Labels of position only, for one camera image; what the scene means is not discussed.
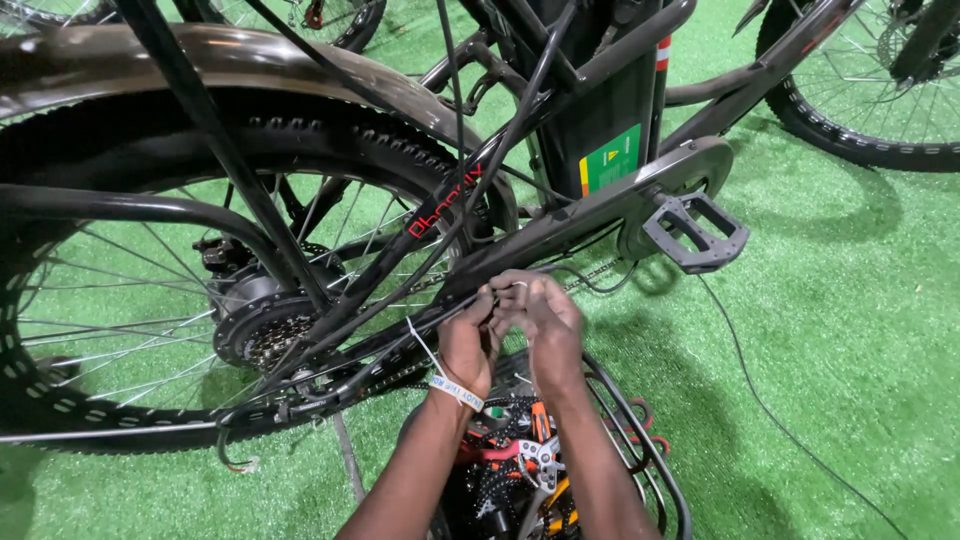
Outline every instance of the pedal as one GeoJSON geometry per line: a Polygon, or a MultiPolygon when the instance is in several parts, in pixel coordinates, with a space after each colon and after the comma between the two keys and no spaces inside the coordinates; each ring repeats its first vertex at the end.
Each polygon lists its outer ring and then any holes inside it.
{"type": "Polygon", "coordinates": [[[720,209],[706,193],[696,191],[679,197],[658,193],[655,201],[660,202],[661,198],[663,202],[643,224],[643,230],[686,274],[714,272],[739,257],[750,237],[750,230],[720,209]],[[691,212],[699,212],[727,238],[708,233],[697,224],[691,212]],[[668,230],[663,222],[673,227],[668,230]],[[676,232],[689,238],[697,251],[681,244],[674,237],[676,232]]]}

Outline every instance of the wristband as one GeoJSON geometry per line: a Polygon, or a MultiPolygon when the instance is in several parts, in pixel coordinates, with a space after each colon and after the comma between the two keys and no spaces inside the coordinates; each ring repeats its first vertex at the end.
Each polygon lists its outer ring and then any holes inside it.
{"type": "Polygon", "coordinates": [[[443,392],[453,396],[457,401],[467,404],[467,406],[477,412],[483,410],[483,400],[452,380],[434,375],[433,379],[430,380],[430,386],[438,390],[443,390],[443,392]]]}

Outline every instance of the hand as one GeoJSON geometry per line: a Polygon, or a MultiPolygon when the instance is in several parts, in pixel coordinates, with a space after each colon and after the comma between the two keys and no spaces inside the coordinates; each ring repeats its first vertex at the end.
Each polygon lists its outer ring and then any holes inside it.
{"type": "Polygon", "coordinates": [[[507,270],[490,285],[500,299],[493,315],[520,326],[530,343],[537,393],[552,401],[581,388],[583,315],[557,282],[539,272],[507,270]]]}
{"type": "Polygon", "coordinates": [[[440,324],[440,363],[447,377],[486,400],[493,380],[493,365],[500,353],[510,321],[494,315],[489,285],[480,287],[476,301],[440,324]]]}

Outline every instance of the green label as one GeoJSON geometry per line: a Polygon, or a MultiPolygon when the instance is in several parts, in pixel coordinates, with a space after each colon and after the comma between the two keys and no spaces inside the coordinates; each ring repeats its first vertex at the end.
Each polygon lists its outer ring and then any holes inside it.
{"type": "Polygon", "coordinates": [[[636,124],[580,160],[584,197],[636,171],[639,145],[640,125],[636,124]]]}

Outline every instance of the artificial grass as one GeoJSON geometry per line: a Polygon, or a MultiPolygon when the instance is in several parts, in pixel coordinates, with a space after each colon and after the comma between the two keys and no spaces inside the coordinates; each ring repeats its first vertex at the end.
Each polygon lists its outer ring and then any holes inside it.
{"type": "MultiPolygon", "coordinates": [[[[671,85],[753,57],[756,22],[729,38],[745,8],[698,7],[674,35],[671,85]]],[[[429,0],[390,0],[369,56],[402,72],[429,67],[443,50],[434,10],[429,0]]],[[[458,36],[472,30],[459,9],[451,14],[458,36]]],[[[492,93],[471,123],[489,133],[512,108],[503,92],[492,93]]],[[[667,129],[690,113],[670,110],[667,129]]],[[[719,201],[753,235],[739,260],[707,279],[737,325],[760,395],[911,538],[956,537],[956,176],[850,165],[784,133],[763,105],[727,139],[737,159],[719,201]]],[[[509,159],[517,168],[526,162],[522,148],[509,159]]],[[[614,256],[611,247],[578,262],[594,267],[614,256]]],[[[763,415],[696,280],[654,258],[616,295],[580,288],[574,298],[588,318],[588,349],[627,395],[654,408],[653,431],[672,445],[669,465],[697,537],[895,537],[763,415]]],[[[396,392],[345,412],[368,488],[419,396],[396,392]]],[[[230,451],[260,455],[260,470],[228,473],[212,452],[91,457],[0,448],[0,537],[329,537],[353,508],[332,426],[230,451]]]]}

